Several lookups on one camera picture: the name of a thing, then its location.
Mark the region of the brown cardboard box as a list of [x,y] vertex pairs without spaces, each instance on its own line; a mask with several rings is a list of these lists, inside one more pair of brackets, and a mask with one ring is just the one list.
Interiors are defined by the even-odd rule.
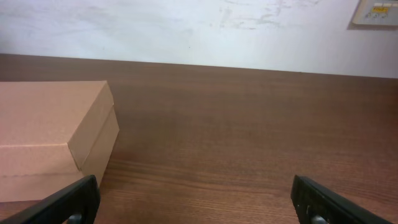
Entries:
[[106,81],[1,83],[1,201],[101,181],[118,132]]

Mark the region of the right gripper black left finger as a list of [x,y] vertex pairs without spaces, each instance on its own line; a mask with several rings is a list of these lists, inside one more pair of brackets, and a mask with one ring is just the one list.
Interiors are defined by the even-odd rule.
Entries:
[[39,203],[2,220],[1,223],[93,224],[100,201],[101,197],[96,177],[88,175],[41,200]]

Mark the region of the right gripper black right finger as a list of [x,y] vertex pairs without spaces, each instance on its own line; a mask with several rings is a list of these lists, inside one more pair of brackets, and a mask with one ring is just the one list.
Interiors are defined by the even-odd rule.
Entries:
[[305,176],[294,177],[290,198],[300,224],[391,224]]

